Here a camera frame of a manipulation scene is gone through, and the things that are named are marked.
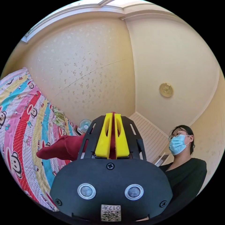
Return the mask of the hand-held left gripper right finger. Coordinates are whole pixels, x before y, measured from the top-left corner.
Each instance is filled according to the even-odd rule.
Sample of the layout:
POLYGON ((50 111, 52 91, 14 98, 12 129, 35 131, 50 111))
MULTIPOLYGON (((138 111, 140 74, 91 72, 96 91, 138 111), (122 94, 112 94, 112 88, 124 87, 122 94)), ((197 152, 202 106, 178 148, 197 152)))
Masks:
POLYGON ((130 151, 123 127, 121 114, 114 114, 114 126, 115 126, 115 150, 117 158, 129 157, 130 151))

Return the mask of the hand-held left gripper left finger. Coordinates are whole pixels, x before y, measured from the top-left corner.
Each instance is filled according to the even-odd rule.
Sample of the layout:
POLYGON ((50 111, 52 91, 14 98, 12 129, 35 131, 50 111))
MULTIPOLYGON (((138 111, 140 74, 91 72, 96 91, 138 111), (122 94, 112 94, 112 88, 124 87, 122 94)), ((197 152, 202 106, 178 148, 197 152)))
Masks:
POLYGON ((110 154, 113 113, 107 113, 104 118, 95 155, 99 158, 108 158, 110 154))

